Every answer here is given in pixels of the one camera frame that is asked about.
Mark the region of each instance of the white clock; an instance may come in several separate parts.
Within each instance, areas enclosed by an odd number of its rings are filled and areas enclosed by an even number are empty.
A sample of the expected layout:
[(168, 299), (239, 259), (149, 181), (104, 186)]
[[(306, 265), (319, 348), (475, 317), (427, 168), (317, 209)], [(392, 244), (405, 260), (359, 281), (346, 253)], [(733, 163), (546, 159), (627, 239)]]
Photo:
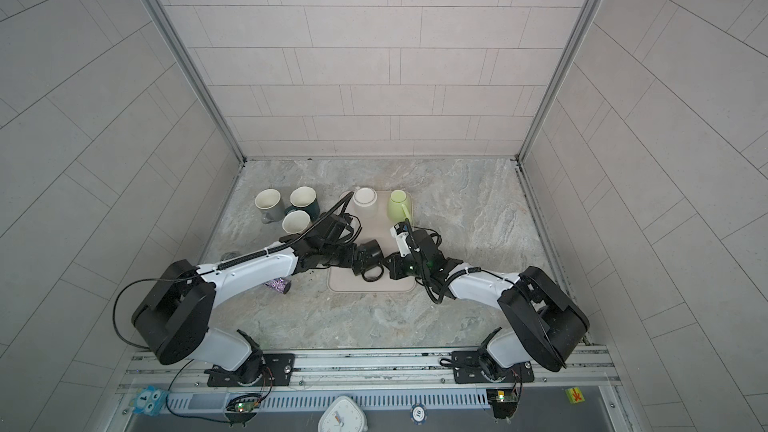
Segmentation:
[(355, 401), (342, 395), (333, 401), (320, 418), (318, 432), (365, 432), (366, 415)]

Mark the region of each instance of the cup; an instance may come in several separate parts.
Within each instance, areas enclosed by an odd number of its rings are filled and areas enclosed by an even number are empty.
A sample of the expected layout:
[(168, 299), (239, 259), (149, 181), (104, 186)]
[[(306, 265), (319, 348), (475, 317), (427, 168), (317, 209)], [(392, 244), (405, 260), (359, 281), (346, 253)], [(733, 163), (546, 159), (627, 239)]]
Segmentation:
[(389, 194), (389, 202), (386, 205), (386, 216), (397, 224), (408, 219), (413, 222), (411, 216), (411, 197), (402, 190), (393, 190)]
[(320, 204), (317, 203), (317, 192), (312, 187), (299, 187), (290, 194), (290, 207), (286, 214), (294, 210), (303, 210), (310, 219), (317, 220), (320, 216)]
[(294, 210), (283, 219), (283, 230), (287, 234), (301, 234), (310, 226), (311, 222), (309, 214), (303, 210)]
[(355, 187), (352, 201), (355, 203), (355, 213), (358, 217), (370, 218), (376, 215), (378, 207), (376, 191), (370, 187)]
[(285, 216), (285, 206), (280, 191), (274, 188), (268, 188), (259, 192), (256, 196), (256, 207), (261, 210), (261, 223), (271, 224), (278, 222)]

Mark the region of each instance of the tiled wall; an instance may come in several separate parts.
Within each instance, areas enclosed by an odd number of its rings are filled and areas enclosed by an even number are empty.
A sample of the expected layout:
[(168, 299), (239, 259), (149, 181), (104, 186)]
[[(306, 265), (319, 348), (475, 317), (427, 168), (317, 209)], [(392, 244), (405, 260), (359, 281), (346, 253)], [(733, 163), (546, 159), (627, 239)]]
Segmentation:
[(247, 156), (516, 154), (583, 0), (161, 0)]
[(768, 426), (767, 14), (603, 0), (524, 162), (646, 430)]
[(85, 427), (236, 170), (139, 0), (0, 0), (0, 429)]

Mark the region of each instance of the dark teal mug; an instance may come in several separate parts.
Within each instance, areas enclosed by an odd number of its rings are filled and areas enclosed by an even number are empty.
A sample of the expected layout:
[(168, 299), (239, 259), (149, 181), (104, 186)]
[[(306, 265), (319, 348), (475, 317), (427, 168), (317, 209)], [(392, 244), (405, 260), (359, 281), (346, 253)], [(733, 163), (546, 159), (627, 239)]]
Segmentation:
[(313, 222), (320, 216), (320, 204), (317, 192), (312, 187), (299, 187), (290, 194), (290, 207), (286, 207), (286, 216), (294, 210), (303, 210)]

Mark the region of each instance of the light green mug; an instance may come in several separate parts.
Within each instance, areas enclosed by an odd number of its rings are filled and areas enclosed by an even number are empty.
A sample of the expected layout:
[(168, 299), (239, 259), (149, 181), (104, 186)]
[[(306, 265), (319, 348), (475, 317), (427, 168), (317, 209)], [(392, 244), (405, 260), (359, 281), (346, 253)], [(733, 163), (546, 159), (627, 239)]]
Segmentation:
[(389, 202), (386, 205), (386, 216), (397, 224), (408, 219), (413, 222), (411, 216), (411, 197), (402, 190), (393, 190), (389, 194)]

